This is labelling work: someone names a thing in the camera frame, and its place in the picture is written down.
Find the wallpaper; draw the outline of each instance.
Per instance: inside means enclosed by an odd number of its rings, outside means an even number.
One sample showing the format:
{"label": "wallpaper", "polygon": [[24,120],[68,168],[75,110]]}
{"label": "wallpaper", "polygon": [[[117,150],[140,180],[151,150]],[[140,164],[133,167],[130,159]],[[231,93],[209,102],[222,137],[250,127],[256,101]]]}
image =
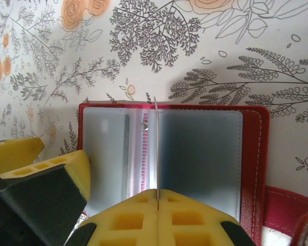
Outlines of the wallpaper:
{"label": "wallpaper", "polygon": [[54,157],[79,103],[154,96],[267,107],[267,184],[308,196],[308,0],[0,1],[0,140]]}

